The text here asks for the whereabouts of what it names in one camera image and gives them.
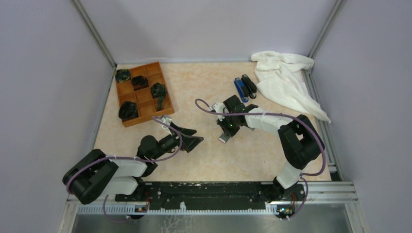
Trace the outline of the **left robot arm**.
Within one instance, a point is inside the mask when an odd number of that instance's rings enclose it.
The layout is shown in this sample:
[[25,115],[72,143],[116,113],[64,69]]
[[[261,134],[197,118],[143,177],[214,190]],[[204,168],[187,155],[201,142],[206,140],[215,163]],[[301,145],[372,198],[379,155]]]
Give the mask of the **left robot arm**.
[[143,137],[135,157],[116,157],[93,149],[63,176],[67,192],[82,204],[90,204],[105,195],[128,195],[134,201],[143,199],[146,188],[139,184],[139,178],[151,175],[157,162],[166,160],[165,154],[191,152],[204,140],[195,135],[196,130],[173,122],[163,126],[169,131],[168,135],[160,140],[152,135]]

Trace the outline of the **blue stapler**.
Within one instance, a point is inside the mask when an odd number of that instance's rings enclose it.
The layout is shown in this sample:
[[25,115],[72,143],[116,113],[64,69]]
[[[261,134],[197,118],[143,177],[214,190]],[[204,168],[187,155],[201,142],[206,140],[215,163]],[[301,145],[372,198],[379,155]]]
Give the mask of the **blue stapler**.
[[234,85],[237,89],[237,92],[240,96],[240,99],[243,103],[246,103],[249,101],[249,91],[246,85],[243,83],[241,78],[237,77],[234,79]]

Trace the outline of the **black stapler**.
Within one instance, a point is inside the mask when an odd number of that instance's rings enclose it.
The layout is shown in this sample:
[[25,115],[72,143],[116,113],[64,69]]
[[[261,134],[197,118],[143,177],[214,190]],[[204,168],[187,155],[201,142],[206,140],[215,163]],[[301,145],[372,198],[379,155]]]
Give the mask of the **black stapler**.
[[242,75],[241,81],[247,89],[247,91],[245,92],[245,96],[251,99],[255,99],[257,97],[257,87],[255,83],[246,74]]

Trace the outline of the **orange wooden divided tray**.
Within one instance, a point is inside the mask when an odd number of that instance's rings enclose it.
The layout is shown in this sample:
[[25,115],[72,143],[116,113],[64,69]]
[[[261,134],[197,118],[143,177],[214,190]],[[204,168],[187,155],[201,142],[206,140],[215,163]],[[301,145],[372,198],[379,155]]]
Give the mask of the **orange wooden divided tray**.
[[[133,68],[126,68],[131,71],[131,78],[142,75],[147,78],[149,87],[134,91],[131,80],[123,83],[116,83],[116,90],[119,100],[119,108],[125,101],[132,101],[137,104],[138,117],[129,121],[122,121],[124,127],[131,127],[151,120],[154,116],[170,115],[174,113],[174,108],[170,98],[166,81],[159,62],[153,62]],[[166,86],[167,96],[165,98],[153,99],[151,86],[155,83],[162,83]]]

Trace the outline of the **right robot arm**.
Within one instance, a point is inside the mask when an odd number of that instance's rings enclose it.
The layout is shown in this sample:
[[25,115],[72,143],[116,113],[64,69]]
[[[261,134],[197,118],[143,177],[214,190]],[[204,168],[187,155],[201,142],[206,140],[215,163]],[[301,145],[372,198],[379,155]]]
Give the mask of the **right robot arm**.
[[273,186],[263,192],[267,195],[266,201],[286,200],[291,196],[306,166],[325,152],[322,140],[306,115],[272,115],[258,105],[244,105],[235,95],[215,103],[210,110],[218,113],[222,142],[232,138],[241,127],[260,129],[279,137],[286,162],[274,178]]

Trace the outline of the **staple box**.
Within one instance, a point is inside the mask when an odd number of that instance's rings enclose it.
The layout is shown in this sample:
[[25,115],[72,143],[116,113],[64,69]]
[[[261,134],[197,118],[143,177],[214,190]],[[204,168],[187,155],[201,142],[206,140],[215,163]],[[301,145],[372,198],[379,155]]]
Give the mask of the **staple box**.
[[225,135],[224,133],[220,135],[219,140],[223,142],[224,144],[228,142],[230,139],[230,136]]

